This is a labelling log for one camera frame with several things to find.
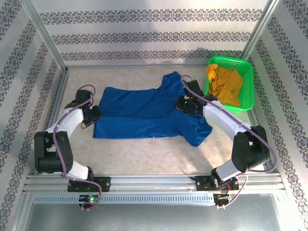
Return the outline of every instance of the enclosure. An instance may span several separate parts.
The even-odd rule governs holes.
[[[307,229],[307,0],[0,0],[0,7],[0,230]],[[198,147],[182,136],[94,139],[93,125],[78,126],[74,160],[111,177],[89,214],[77,205],[80,193],[67,192],[68,180],[35,170],[34,135],[60,118],[81,86],[95,86],[94,105],[106,87],[157,89],[174,71],[204,90],[215,55],[252,64],[255,104],[236,116],[262,125],[278,155],[275,171],[250,173],[226,210],[206,206],[213,195],[191,179],[231,158],[233,141],[210,120]]]

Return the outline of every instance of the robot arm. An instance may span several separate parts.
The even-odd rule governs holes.
[[[68,115],[61,121],[56,132],[56,139],[64,159],[67,176],[80,180],[93,181],[94,175],[91,168],[83,166],[74,160],[69,143],[70,136],[80,123],[88,127],[102,116],[98,107],[91,107],[90,103],[69,112],[72,108],[85,102],[90,97],[91,92],[88,90],[77,91],[75,100],[65,107],[63,115]],[[61,161],[57,151],[55,151],[54,140],[52,138],[52,133],[57,123],[58,121],[46,131],[37,132],[34,136],[35,168],[39,172],[63,172]]]
[[[216,97],[212,94],[203,95],[197,80],[188,82],[187,86],[190,90],[218,107],[207,104],[205,101],[195,97],[185,89],[186,97],[179,96],[175,106],[176,109],[193,117],[196,117],[196,114],[198,114],[200,118],[205,117],[206,119],[212,120],[227,133],[231,140],[233,140],[231,159],[223,165],[213,169],[211,172],[212,181],[215,183],[216,187],[226,180],[241,173],[245,173],[270,159],[268,148],[240,125],[244,125],[251,129],[267,142],[266,133],[263,127],[260,125],[253,127],[251,124],[245,123],[234,115],[233,117],[236,121],[232,120],[222,110],[220,110],[223,106]]]

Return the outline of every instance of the green plastic basket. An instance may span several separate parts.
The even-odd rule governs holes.
[[[230,111],[234,113],[238,113],[241,111],[247,111],[253,108],[255,104],[255,93],[254,93],[254,69],[252,65],[243,59],[231,58],[226,56],[212,56],[208,64],[218,64],[226,69],[235,68],[239,74],[243,78],[243,86],[239,93],[239,100],[242,107],[235,107],[231,105],[224,106]],[[209,80],[206,76],[206,86],[205,86],[205,94],[208,92]]]

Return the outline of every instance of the wire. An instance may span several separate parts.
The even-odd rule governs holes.
[[[80,124],[80,127],[81,127],[82,129],[87,128],[87,127],[83,127],[83,126],[82,126],[83,124],[84,124],[84,123],[81,123],[81,124]]]
[[[226,195],[228,194],[228,192],[230,191],[230,186],[229,186],[229,184],[227,185],[228,186],[228,190],[227,190],[227,192],[226,192]]]
[[[190,117],[195,118],[195,119],[202,119],[203,118],[201,116],[194,116],[194,115],[190,115],[190,114],[187,114],[187,115],[189,115]]]
[[[231,181],[232,181],[232,178],[230,178],[229,180],[225,181],[223,184],[219,185],[219,188],[224,187],[226,184],[228,184]]]
[[[247,184],[247,181],[248,181],[248,175],[242,175],[242,176],[246,177],[246,180],[245,180],[243,186],[241,187],[241,189],[239,190],[239,192],[235,195],[235,197],[233,197],[226,205],[222,205],[222,206],[215,205],[215,207],[225,208],[225,207],[228,207],[229,205],[231,205],[236,200],[236,198],[240,195],[241,191],[244,189],[244,187],[245,187],[245,185]]]
[[[254,131],[252,131],[250,128],[246,127],[245,125],[243,125],[241,122],[239,122],[237,120],[237,118],[234,117],[233,114],[229,113],[224,107],[219,107],[218,105],[212,103],[211,101],[199,96],[198,94],[196,94],[195,92],[193,92],[191,89],[189,89],[189,87],[186,85],[186,83],[184,82],[184,77],[188,77],[190,80],[192,79],[189,75],[182,75],[181,76],[181,83],[183,84],[184,88],[186,88],[187,91],[189,91],[191,94],[193,94],[194,96],[196,96],[197,98],[199,98],[200,100],[205,101],[206,103],[212,105],[213,107],[219,109],[220,111],[222,111],[224,114],[226,114],[229,118],[231,118],[236,124],[238,124],[239,126],[241,126],[242,128],[244,128],[245,130],[247,130],[248,132],[250,132],[253,136],[255,136],[259,141],[261,141],[268,149],[269,151],[272,153],[273,158],[274,158],[274,164],[270,169],[266,169],[266,170],[249,170],[249,172],[258,172],[258,173],[267,173],[267,172],[271,172],[273,171],[276,166],[277,166],[277,155],[275,153],[275,151],[272,149],[272,147],[264,140],[262,139],[259,135],[257,135]],[[241,177],[241,176],[245,176],[246,180],[245,183],[243,184],[243,186],[241,187],[241,189],[238,191],[238,193],[236,194],[236,196],[231,199],[229,201],[229,203],[227,203],[226,205],[223,206],[217,206],[217,208],[225,208],[229,205],[231,205],[236,198],[240,195],[241,191],[243,190],[244,186],[247,184],[248,181],[248,176],[244,173],[240,173],[238,174],[236,177]]]
[[[56,133],[57,133],[58,127],[59,127],[59,125],[62,123],[62,121],[63,121],[71,112],[73,112],[74,110],[76,110],[76,109],[82,107],[83,105],[85,105],[85,104],[87,104],[88,102],[90,102],[91,100],[93,100],[94,95],[95,95],[95,93],[96,93],[95,87],[94,87],[93,85],[91,85],[91,84],[86,84],[86,85],[80,87],[79,90],[80,90],[80,89],[83,89],[83,88],[85,88],[85,87],[92,87],[92,88],[93,88],[93,94],[90,96],[90,98],[89,98],[88,100],[86,100],[86,101],[84,101],[83,103],[81,103],[81,104],[77,105],[76,107],[72,108],[71,110],[69,110],[66,114],[64,114],[64,115],[58,120],[58,122],[56,123],[56,126],[55,126],[55,128],[54,128],[54,130],[53,130],[53,133],[52,133],[52,139],[53,139],[54,146],[56,147],[56,150],[57,150],[57,152],[58,152],[58,155],[59,155],[59,158],[60,158],[60,161],[61,161],[61,166],[62,166],[62,170],[63,170],[62,176],[63,176],[64,178],[69,179],[69,180],[74,180],[74,181],[79,181],[79,182],[85,182],[85,183],[93,184],[93,185],[95,185],[95,186],[98,187],[99,193],[97,194],[97,195],[98,195],[97,201],[96,201],[94,204],[91,203],[91,202],[84,202],[84,203],[81,205],[81,209],[84,209],[84,206],[85,206],[85,205],[92,205],[90,208],[87,208],[87,210],[89,211],[90,209],[92,209],[93,207],[95,207],[95,206],[98,204],[98,202],[101,200],[101,197],[102,197],[102,188],[101,188],[101,186],[100,186],[98,183],[95,183],[95,182],[93,182],[93,181],[75,179],[75,178],[73,178],[73,177],[67,176],[65,161],[64,161],[64,159],[63,159],[63,155],[62,155],[62,153],[61,153],[60,147],[59,147],[59,145],[58,145],[58,141],[57,141],[57,139],[56,139]]]

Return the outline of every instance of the white wall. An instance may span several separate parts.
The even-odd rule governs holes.
[[[308,1],[282,0],[251,54],[255,113],[308,229]]]
[[[18,0],[0,0],[0,54],[0,231],[5,231],[33,169],[33,137],[44,130],[60,69]]]
[[[267,0],[33,0],[68,66],[238,57]]]

